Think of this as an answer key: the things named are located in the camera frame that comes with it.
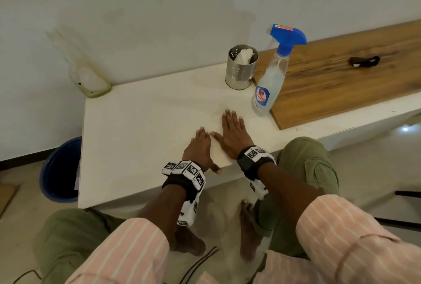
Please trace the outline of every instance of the blue spray nozzle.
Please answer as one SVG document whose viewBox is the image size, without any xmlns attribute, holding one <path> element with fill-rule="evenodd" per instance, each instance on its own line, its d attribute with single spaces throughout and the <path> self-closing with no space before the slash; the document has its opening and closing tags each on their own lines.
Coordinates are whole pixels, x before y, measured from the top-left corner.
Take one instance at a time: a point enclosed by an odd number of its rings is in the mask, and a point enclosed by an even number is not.
<svg viewBox="0 0 421 284">
<path fill-rule="evenodd" d="M 301 30 L 289 26 L 273 24 L 270 35 L 279 42 L 279 47 L 276 52 L 280 56 L 290 55 L 294 45 L 307 44 L 306 35 Z"/>
</svg>

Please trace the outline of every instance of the metal cup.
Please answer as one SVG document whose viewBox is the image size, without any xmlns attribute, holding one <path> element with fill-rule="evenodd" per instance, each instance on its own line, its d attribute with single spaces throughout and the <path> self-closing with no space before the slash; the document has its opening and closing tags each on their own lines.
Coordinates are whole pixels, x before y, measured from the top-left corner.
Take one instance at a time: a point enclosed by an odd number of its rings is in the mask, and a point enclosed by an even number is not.
<svg viewBox="0 0 421 284">
<path fill-rule="evenodd" d="M 242 49 L 253 49 L 253 55 L 250 59 L 250 64 L 235 63 L 235 57 Z M 259 52 L 249 45 L 236 45 L 228 52 L 227 73 L 225 75 L 225 83 L 233 89 L 244 90 L 247 89 L 253 82 L 253 74 L 256 69 L 256 63 L 259 59 Z"/>
</svg>

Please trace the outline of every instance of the pink striped shirt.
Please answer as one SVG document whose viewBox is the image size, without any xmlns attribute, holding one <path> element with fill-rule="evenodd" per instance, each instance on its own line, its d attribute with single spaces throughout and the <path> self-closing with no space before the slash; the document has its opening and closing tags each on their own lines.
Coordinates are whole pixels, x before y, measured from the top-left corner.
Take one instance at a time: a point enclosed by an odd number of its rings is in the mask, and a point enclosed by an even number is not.
<svg viewBox="0 0 421 284">
<path fill-rule="evenodd" d="M 319 196 L 300 217 L 297 237 L 311 261 L 268 250 L 253 283 L 421 283 L 421 249 L 335 195 Z M 169 244 L 146 219 L 117 228 L 67 283 L 162 283 Z M 199 283 L 217 284 L 204 273 Z"/>
</svg>

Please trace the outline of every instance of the foot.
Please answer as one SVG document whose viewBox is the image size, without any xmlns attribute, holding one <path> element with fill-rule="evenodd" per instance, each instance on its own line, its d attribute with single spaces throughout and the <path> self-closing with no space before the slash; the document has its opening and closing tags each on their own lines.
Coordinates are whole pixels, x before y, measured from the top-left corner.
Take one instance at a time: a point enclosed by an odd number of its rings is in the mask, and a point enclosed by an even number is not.
<svg viewBox="0 0 421 284">
<path fill-rule="evenodd" d="M 239 213 L 239 222 L 241 226 L 241 247 L 239 254 L 241 258 L 249 263 L 254 260 L 256 250 L 262 242 L 262 236 L 256 233 L 253 228 L 251 214 L 253 205 L 246 200 L 241 201 L 241 211 Z"/>
<path fill-rule="evenodd" d="M 206 244 L 193 234 L 186 226 L 177 226 L 176 232 L 176 251 L 181 253 L 190 253 L 195 256 L 201 256 L 206 251 Z"/>
</svg>

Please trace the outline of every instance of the black cable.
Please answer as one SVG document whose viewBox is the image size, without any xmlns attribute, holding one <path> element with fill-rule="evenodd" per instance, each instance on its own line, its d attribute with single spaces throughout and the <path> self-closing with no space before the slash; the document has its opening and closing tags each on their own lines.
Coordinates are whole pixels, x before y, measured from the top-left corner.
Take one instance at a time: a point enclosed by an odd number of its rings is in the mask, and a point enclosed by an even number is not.
<svg viewBox="0 0 421 284">
<path fill-rule="evenodd" d="M 216 252 L 218 252 L 219 251 L 219 248 L 217 247 L 217 246 L 214 246 L 214 247 L 212 247 L 210 250 L 209 250 L 209 252 L 205 255 L 205 256 L 203 256 L 202 258 L 200 258 L 199 260 L 197 260 L 197 262 L 195 263 L 195 264 L 193 264 L 192 266 L 191 266 L 191 268 L 189 268 L 188 269 L 188 271 L 184 274 L 184 276 L 183 276 L 183 278 L 182 278 L 182 280 L 180 281 L 180 283 L 179 284 L 182 284 L 182 282 L 183 282 L 183 280 L 185 279 L 185 277 L 187 276 L 187 274 L 189 274 L 189 272 L 192 270 L 192 268 L 193 267 L 195 267 L 196 265 L 197 265 L 197 263 L 199 263 L 199 262 L 201 262 L 203 259 L 205 259 L 205 260 L 207 260 L 208 259 L 208 257 L 210 257 L 210 256 L 208 256 L 210 253 L 212 253 L 212 251 L 213 251 L 213 249 L 217 249 L 216 251 L 215 251 L 215 253 Z"/>
<path fill-rule="evenodd" d="M 196 266 L 196 268 L 192 271 L 192 273 L 190 274 L 189 278 L 187 279 L 186 284 L 190 281 L 190 278 L 193 276 L 193 274 L 196 272 L 196 270 L 199 268 L 199 266 L 202 265 L 204 262 L 206 262 L 206 260 L 208 260 L 208 258 L 210 258 L 212 255 L 214 255 L 218 251 L 219 251 L 219 249 L 214 250 L 211 255 L 209 255 L 207 258 L 205 258 L 203 261 L 201 261 L 199 263 L 199 265 Z"/>
<path fill-rule="evenodd" d="M 34 272 L 34 273 L 37 275 L 37 277 L 38 277 L 39 279 L 42 279 L 42 277 L 41 277 L 41 276 L 39 276 L 39 274 L 37 273 L 37 271 L 35 271 L 35 270 L 30 270 L 30 271 L 27 271 L 27 272 L 23 273 L 21 276 L 19 276 L 19 277 L 18 277 L 18 278 L 17 278 L 17 279 L 13 282 L 13 284 L 16 284 L 18 280 L 20 280 L 22 277 L 24 277 L 25 275 L 27 275 L 27 274 L 29 274 L 29 273 L 31 273 L 31 272 Z"/>
</svg>

